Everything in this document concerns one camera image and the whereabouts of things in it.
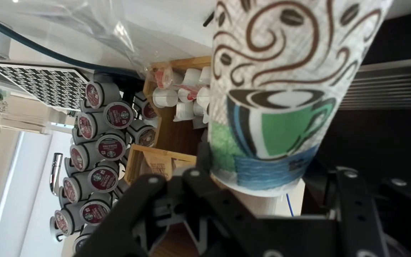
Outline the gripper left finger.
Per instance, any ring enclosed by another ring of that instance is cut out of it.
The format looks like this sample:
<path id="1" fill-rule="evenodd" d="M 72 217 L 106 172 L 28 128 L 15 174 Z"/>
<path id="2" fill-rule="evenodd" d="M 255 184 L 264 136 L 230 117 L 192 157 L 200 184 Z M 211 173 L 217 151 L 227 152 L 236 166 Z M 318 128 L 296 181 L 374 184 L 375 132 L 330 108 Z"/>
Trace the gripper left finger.
<path id="1" fill-rule="evenodd" d="M 194 167 L 142 175 L 74 257 L 150 257 L 169 228 L 183 224 L 200 257 L 274 257 L 264 223 L 211 179 L 210 148 L 199 145 Z"/>

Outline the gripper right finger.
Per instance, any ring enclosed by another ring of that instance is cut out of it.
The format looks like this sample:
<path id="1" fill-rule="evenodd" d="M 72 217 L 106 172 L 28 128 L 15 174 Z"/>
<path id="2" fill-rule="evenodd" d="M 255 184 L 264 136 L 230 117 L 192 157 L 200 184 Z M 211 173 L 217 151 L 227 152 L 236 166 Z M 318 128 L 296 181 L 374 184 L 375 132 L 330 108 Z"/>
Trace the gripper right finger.
<path id="1" fill-rule="evenodd" d="M 367 185 L 358 171 L 313 161 L 304 182 L 338 224 L 344 257 L 411 257 L 411 184 Z"/>

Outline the paper cup with coffee print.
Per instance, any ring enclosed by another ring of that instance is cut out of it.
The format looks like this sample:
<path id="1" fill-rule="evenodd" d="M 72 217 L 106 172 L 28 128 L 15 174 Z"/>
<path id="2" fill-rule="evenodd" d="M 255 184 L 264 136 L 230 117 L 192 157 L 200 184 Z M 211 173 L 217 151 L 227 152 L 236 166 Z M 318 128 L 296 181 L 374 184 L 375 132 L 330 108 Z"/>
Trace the paper cup with coffee print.
<path id="1" fill-rule="evenodd" d="M 216 0 L 211 173 L 277 197 L 305 173 L 393 0 Z"/>

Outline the row of brown paper packets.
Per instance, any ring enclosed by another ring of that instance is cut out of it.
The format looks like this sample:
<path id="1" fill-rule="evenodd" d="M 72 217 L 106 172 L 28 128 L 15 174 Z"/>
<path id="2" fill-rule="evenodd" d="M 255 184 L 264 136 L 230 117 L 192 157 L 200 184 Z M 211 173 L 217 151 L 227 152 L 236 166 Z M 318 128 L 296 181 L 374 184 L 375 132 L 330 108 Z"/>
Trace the row of brown paper packets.
<path id="1" fill-rule="evenodd" d="M 193 161 L 163 156 L 158 153 L 144 152 L 145 161 L 149 167 L 149 172 L 163 175 L 167 180 L 171 179 L 176 168 L 192 166 Z"/>

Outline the wooden organizer box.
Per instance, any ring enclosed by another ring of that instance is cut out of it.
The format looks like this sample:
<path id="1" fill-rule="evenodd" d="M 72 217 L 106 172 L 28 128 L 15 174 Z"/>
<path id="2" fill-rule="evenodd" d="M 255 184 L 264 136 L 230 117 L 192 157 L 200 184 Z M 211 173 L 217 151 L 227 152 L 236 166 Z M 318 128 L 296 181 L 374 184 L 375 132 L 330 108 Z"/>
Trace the wooden organizer box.
<path id="1" fill-rule="evenodd" d="M 162 68 L 172 68 L 173 71 L 184 74 L 189 68 L 202 69 L 210 66 L 211 59 L 210 56 L 191 57 L 153 63 L 148 67 L 143 93 L 158 116 L 158 127 L 153 147 L 131 145 L 124 176 L 127 183 L 131 183 L 139 176 L 145 152 L 158 153 L 161 156 L 170 156 L 190 162 L 196 160 L 198 144 L 204 129 L 194 130 L 191 121 L 174 122 L 175 107 L 159 109 L 154 106 L 152 94 L 157 88 L 154 72 Z"/>

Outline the black coffee machine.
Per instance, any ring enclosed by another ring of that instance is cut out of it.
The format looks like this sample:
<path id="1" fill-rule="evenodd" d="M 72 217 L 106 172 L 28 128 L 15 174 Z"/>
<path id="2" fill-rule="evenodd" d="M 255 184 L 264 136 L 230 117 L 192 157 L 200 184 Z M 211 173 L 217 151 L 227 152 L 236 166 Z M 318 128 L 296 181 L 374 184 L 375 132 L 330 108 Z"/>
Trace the black coffee machine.
<path id="1" fill-rule="evenodd" d="M 411 186 L 411 15 L 383 23 L 320 148 L 369 183 Z"/>

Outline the heap of white creamer cups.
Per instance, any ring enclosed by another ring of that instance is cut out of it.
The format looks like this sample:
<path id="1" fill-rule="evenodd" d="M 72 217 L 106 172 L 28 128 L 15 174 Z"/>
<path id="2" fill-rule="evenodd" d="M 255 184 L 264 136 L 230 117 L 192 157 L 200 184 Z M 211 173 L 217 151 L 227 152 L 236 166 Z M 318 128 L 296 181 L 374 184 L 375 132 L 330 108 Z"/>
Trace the heap of white creamer cups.
<path id="1" fill-rule="evenodd" d="M 211 71 L 210 66 L 188 68 L 183 74 L 172 67 L 157 68 L 153 104 L 159 109 L 174 107 L 174 122 L 192 121 L 194 129 L 207 127 Z"/>

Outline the coffee pod rack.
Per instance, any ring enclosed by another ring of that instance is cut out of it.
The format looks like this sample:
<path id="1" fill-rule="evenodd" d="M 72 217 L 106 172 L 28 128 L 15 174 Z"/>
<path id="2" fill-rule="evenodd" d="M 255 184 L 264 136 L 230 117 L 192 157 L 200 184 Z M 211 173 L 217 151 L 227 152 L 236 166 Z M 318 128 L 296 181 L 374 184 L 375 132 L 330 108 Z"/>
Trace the coffee pod rack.
<path id="1" fill-rule="evenodd" d="M 142 116 L 139 113 L 137 113 L 135 111 L 134 107 L 133 107 L 133 101 L 134 101 L 134 98 L 135 98 L 135 94 L 138 93 L 138 92 L 142 92 L 142 83 L 140 81 L 136 82 L 136 85 L 134 87 L 124 87 L 122 80 L 112 80 L 111 78 L 106 77 L 103 74 L 99 74 L 92 81 L 112 82 L 112 83 L 117 84 L 117 86 L 119 87 L 119 90 L 120 90 L 121 100 L 126 101 L 131 106 L 131 108 L 134 110 L 134 114 L 135 114 L 134 120 L 135 119 L 140 119 L 140 120 L 143 120 L 146 124 L 149 124 L 149 123 L 147 123 L 148 120 L 143 119 Z M 93 109 L 90 106 L 89 102 L 87 101 L 87 98 L 86 98 L 86 95 L 85 95 L 85 99 L 80 101 L 79 113 L 81 113 L 81 112 L 87 112 L 87 113 L 102 112 L 103 113 L 104 108 L 106 106 L 101 107 L 99 109 Z M 78 114 L 76 115 L 75 125 L 72 129 L 72 145 L 78 145 L 78 144 L 81 144 L 81 143 L 88 143 L 88 142 L 96 142 L 98 140 L 98 138 L 101 137 L 103 134 L 98 135 L 98 136 L 96 136 L 95 138 L 93 138 L 91 140 L 87 140 L 86 138 L 84 138 L 82 136 L 82 134 L 80 133 L 80 130 L 78 128 Z M 127 136 L 127 128 L 125 128 L 123 130 L 120 130 L 120 131 L 123 132 L 124 135 L 126 136 L 127 149 L 126 149 L 126 152 L 125 152 L 124 156 L 120 160 L 114 161 L 119 166 L 119 181 L 118 181 L 118 184 L 117 184 L 116 188 L 111 192 L 98 192 L 98 193 L 109 193 L 109 194 L 112 195 L 112 208 L 116 205 L 118 200 L 123 196 L 124 192 L 129 188 L 129 184 L 121 177 L 120 174 L 123 172 L 123 167 L 127 165 L 127 161 L 128 161 L 128 158 L 129 158 L 129 151 L 130 151 L 130 147 L 132 146 L 132 144 L 130 143 L 130 140 L 129 140 L 130 138 Z M 74 175 L 85 175 L 85 174 L 88 175 L 88 173 L 92 169 L 94 169 L 94 168 L 91 168 L 91 169 L 85 170 L 85 171 L 77 170 L 75 168 L 75 166 L 73 165 L 72 161 L 71 161 L 70 155 L 68 157 L 64 158 L 64 168 L 65 168 L 65 171 L 66 171 L 65 177 L 71 177 L 71 176 L 74 176 Z M 62 178 L 60 180 L 60 183 L 59 183 L 59 205 L 60 205 L 60 207 L 59 207 L 58 210 L 60 210 L 62 208 L 65 208 L 65 207 L 68 207 L 68 208 L 75 207 L 75 208 L 78 208 L 79 211 L 80 211 L 81 207 L 86 202 L 86 200 L 80 201 L 78 203 L 71 203 L 67 199 L 67 197 L 65 195 L 65 192 L 64 192 L 64 189 L 63 189 L 63 179 L 64 178 Z M 80 235 L 80 233 L 95 232 L 97 227 L 98 227 L 98 225 L 97 226 L 89 226 L 85 223 L 84 226 L 82 227 L 82 229 L 79 232 L 76 232 L 76 233 L 72 234 L 72 236 L 75 236 L 75 239 L 76 239 Z M 64 236 L 62 231 L 60 231 L 60 229 L 56 225 L 54 215 L 50 219 L 50 231 L 51 231 L 53 237 L 55 237 L 58 241 L 60 241 L 60 239 L 62 237 L 66 237 L 66 236 Z"/>

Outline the chrome tap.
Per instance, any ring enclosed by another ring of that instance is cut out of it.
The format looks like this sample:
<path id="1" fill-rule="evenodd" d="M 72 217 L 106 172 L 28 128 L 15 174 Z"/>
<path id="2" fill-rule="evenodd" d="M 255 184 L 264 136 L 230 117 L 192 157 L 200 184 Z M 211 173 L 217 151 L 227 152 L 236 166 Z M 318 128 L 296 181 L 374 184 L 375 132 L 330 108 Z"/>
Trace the chrome tap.
<path id="1" fill-rule="evenodd" d="M 49 176 L 49 188 L 54 196 L 57 196 L 59 193 L 59 174 L 61 172 L 62 160 L 62 153 L 54 153 Z"/>

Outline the black and white marker board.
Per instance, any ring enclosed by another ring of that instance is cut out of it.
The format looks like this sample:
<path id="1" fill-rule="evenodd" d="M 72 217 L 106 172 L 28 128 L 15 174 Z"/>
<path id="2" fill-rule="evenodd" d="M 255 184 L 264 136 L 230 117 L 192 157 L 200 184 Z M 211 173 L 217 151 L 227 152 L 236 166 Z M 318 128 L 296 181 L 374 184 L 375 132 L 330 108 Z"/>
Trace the black and white marker board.
<path id="1" fill-rule="evenodd" d="M 89 79 L 77 68 L 0 63 L 0 75 L 48 107 L 78 111 Z"/>

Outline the clear plastic bag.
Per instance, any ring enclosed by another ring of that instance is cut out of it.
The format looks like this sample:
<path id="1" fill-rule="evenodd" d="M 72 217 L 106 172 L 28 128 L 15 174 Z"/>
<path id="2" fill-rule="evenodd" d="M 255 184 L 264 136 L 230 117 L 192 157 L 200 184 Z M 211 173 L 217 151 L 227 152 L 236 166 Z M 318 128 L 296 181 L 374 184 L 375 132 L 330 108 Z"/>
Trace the clear plastic bag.
<path id="1" fill-rule="evenodd" d="M 145 76 L 153 63 L 212 54 L 215 0 L 0 0 L 10 63 Z"/>

